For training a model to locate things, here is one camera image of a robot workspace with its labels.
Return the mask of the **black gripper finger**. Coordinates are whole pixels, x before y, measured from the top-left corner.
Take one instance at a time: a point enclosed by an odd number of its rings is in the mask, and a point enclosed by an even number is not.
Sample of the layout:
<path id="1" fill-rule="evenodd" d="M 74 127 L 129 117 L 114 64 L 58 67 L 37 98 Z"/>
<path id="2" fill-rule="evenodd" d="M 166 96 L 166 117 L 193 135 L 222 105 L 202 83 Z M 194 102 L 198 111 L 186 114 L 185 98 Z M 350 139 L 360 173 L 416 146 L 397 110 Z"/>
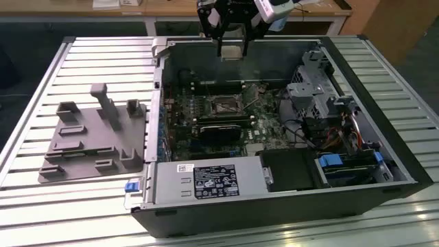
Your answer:
<path id="1" fill-rule="evenodd" d="M 249 42 L 261 39 L 268 31 L 268 23 L 264 22 L 258 11 L 254 14 L 246 14 L 242 19 L 242 50 L 241 55 L 248 53 Z"/>
<path id="2" fill-rule="evenodd" d="M 201 31 L 216 44 L 216 55 L 221 55 L 222 36 L 225 33 L 225 4 L 197 4 Z"/>

